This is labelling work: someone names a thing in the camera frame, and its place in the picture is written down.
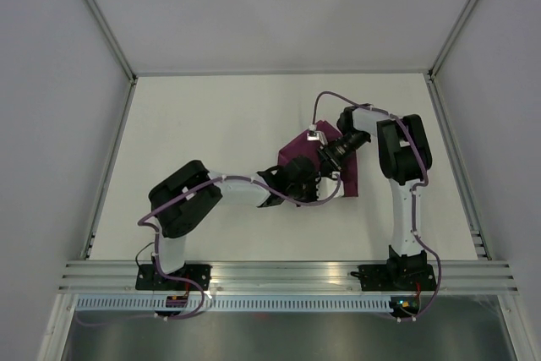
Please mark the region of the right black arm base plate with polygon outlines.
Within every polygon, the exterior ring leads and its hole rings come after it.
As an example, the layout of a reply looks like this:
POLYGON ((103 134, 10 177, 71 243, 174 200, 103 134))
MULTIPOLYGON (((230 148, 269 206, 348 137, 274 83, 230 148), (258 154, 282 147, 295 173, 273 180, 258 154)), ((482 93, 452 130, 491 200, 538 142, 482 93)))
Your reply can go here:
POLYGON ((387 265, 360 265, 350 276, 358 279, 363 292, 432 292, 436 278, 431 265, 392 271, 387 265))

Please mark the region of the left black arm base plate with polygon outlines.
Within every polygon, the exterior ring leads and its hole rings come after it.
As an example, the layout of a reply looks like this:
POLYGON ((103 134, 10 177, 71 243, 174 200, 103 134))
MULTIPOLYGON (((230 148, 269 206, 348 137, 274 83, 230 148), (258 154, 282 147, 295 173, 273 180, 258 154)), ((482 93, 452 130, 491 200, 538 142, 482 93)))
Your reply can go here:
POLYGON ((210 285, 211 265, 186 264, 179 271, 173 272, 169 277, 162 276, 152 264, 140 265, 136 277, 135 289, 137 291, 196 291, 194 284, 204 291, 210 285))

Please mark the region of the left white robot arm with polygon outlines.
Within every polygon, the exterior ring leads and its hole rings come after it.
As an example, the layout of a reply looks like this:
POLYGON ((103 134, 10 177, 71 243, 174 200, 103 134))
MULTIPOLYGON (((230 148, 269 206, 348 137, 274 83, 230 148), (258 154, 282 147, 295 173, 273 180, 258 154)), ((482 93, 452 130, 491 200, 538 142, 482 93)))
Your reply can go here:
POLYGON ((323 177, 305 156, 244 176, 213 172, 202 161, 190 161, 149 192, 150 213, 138 221, 155 234, 156 281, 167 290, 183 284, 187 236, 218 205, 270 208, 288 201, 317 206, 340 187, 340 181, 323 177))

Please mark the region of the purple satin napkin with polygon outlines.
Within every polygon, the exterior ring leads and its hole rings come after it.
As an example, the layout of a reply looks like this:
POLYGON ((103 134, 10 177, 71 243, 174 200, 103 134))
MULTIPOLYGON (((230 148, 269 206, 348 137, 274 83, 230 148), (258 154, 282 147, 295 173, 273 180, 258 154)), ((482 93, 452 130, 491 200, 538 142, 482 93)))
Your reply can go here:
MULTIPOLYGON (((317 128, 325 133, 328 143, 342 137, 348 132, 360 132, 357 130, 346 130, 341 125, 335 128, 326 121, 319 121, 316 124, 317 128)), ((322 175, 320 172, 320 161, 317 151, 321 147, 321 144, 319 142, 307 141, 306 133, 300 134, 279 150, 278 164, 287 173, 296 177, 307 177, 315 174, 319 174, 321 177, 330 176, 322 175)), ((357 151, 351 154, 344 164, 345 167, 340 172, 343 185, 342 197, 356 198, 358 197, 357 151)))

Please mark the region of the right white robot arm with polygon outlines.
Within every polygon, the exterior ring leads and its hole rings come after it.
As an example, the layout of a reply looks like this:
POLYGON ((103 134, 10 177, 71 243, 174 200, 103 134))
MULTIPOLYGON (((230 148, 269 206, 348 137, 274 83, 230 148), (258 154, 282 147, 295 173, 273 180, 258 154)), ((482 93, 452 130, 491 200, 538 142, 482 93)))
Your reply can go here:
POLYGON ((425 291, 438 287, 428 249, 419 242, 420 189, 428 183, 432 155, 422 119, 402 118, 370 111, 367 106, 345 108, 336 126, 342 136, 318 149, 320 171, 333 175, 346 171, 346 160, 361 146, 376 141, 380 170, 392 195, 393 234, 383 265, 361 264, 351 276, 364 292, 425 291))

